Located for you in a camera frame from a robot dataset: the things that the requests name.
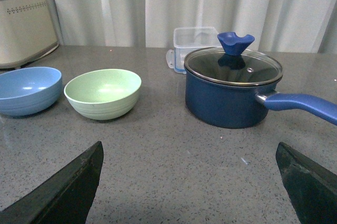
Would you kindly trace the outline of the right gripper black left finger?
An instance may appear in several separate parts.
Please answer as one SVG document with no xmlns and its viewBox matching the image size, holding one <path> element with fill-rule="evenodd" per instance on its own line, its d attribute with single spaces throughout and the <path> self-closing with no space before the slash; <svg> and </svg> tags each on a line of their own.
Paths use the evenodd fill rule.
<svg viewBox="0 0 337 224">
<path fill-rule="evenodd" d="M 103 146 L 98 141 L 1 211 L 1 223 L 86 223 L 102 165 Z"/>
</svg>

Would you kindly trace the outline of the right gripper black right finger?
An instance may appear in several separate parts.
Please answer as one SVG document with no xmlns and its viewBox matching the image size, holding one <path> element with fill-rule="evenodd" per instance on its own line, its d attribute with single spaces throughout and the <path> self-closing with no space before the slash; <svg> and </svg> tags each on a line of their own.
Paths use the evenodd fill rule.
<svg viewBox="0 0 337 224">
<path fill-rule="evenodd" d="M 336 223 L 336 174 L 284 142 L 275 157 L 300 223 Z"/>
</svg>

